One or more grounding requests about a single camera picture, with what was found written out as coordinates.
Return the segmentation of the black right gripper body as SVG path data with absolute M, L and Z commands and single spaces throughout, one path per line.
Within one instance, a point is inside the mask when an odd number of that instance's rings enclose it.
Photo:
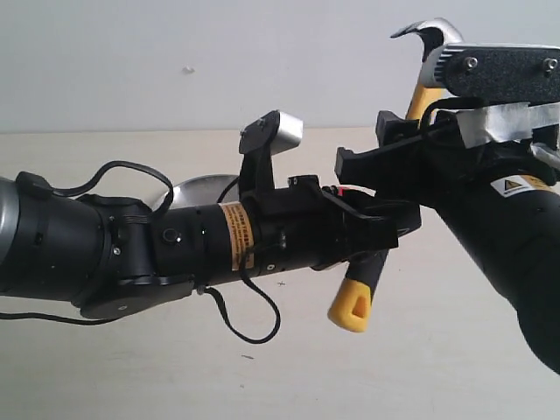
M 476 162 L 467 175 L 494 172 L 491 186 L 503 197 L 529 191 L 551 192 L 559 181 L 559 102 L 514 101 L 484 104 L 448 98 L 428 105 L 419 119 L 424 138 L 432 115 L 446 111 L 458 130 L 458 149 Z

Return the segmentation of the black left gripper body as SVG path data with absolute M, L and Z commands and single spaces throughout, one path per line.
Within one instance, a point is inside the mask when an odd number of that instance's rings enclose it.
M 325 270 L 350 258 L 354 250 L 343 211 L 327 194 L 333 194 L 333 187 L 321 186 L 316 175 L 291 177 L 284 188 L 243 194 L 255 239 L 250 275 Z

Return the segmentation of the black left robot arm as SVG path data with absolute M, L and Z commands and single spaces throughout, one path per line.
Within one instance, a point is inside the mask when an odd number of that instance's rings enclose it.
M 63 198 L 23 173 L 1 182 L 1 292 L 119 319 L 242 275 L 359 261 L 420 225 L 415 203 L 313 176 L 157 214 L 139 199 Z

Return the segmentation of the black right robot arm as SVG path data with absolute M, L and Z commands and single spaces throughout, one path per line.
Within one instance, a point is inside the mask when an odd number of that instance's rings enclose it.
M 433 102 L 377 118 L 375 149 L 337 150 L 339 182 L 433 209 L 514 308 L 535 357 L 559 369 L 559 107 Z

